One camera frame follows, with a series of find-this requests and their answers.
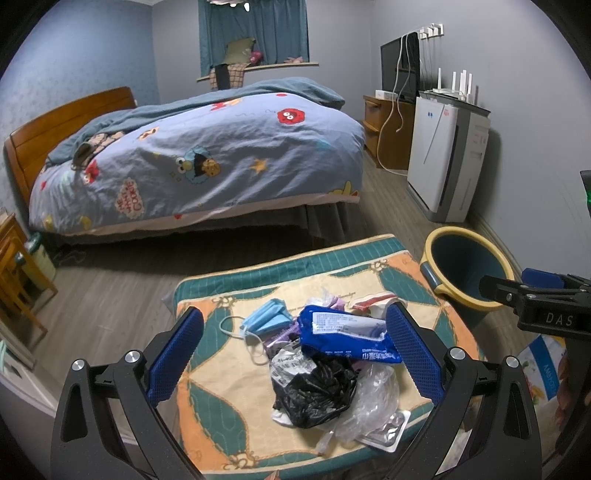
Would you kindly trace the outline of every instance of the pile of trash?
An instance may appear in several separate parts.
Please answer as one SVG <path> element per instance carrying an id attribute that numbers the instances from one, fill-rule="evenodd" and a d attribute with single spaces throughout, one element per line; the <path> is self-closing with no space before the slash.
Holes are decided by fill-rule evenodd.
<path id="1" fill-rule="evenodd" d="M 350 302 L 345 312 L 345 302 L 325 291 L 293 318 L 285 302 L 272 299 L 240 327 L 239 338 L 263 345 L 275 392 L 272 419 L 285 427 L 322 429 L 316 446 L 321 455 L 333 437 L 387 452 L 400 441 L 410 412 L 398 410 L 394 365 L 401 358 L 384 320 L 396 301 L 406 305 L 381 292 Z"/>

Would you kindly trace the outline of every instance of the window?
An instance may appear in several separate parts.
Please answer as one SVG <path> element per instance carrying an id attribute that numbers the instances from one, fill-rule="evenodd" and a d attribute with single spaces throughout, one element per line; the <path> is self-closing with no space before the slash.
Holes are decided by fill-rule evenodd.
<path id="1" fill-rule="evenodd" d="M 261 65 L 309 61 L 306 0 L 199 0 L 201 75 L 223 63 L 230 42 L 254 38 Z"/>

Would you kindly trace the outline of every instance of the wet wipes package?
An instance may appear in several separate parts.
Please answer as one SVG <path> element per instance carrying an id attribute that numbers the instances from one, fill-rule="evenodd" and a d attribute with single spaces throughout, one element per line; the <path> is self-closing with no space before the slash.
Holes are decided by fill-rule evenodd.
<path id="1" fill-rule="evenodd" d="M 298 323 L 304 347 L 369 362 L 402 362 L 384 320 L 308 305 L 301 311 Z"/>

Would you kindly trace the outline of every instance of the metal screw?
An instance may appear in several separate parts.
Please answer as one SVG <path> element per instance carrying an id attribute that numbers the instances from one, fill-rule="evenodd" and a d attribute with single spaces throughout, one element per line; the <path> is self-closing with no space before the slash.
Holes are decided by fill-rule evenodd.
<path id="1" fill-rule="evenodd" d="M 141 353 L 139 353 L 136 350 L 132 350 L 132 351 L 127 352 L 125 354 L 125 361 L 129 364 L 134 364 L 139 360 L 140 356 L 141 356 Z"/>
<path id="2" fill-rule="evenodd" d="M 449 354 L 456 360 L 464 360 L 466 358 L 466 352 L 461 348 L 452 348 L 449 350 Z"/>
<path id="3" fill-rule="evenodd" d="M 519 360 L 517 360 L 514 356 L 507 357 L 507 365 L 511 368 L 517 368 L 519 366 Z"/>
<path id="4" fill-rule="evenodd" d="M 82 360 L 82 358 L 76 360 L 72 364 L 72 370 L 74 370 L 74 371 L 82 370 L 83 368 L 84 368 L 84 360 Z"/>

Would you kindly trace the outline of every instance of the television screen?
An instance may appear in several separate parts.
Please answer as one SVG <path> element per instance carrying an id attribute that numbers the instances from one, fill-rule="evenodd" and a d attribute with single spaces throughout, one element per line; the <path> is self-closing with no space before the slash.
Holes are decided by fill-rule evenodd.
<path id="1" fill-rule="evenodd" d="M 396 65 L 398 56 L 398 84 L 396 92 L 400 98 L 414 102 L 418 97 L 418 86 L 420 82 L 420 54 L 418 49 L 418 34 L 408 35 L 408 56 L 406 36 L 382 45 L 382 90 L 394 91 L 396 82 Z"/>

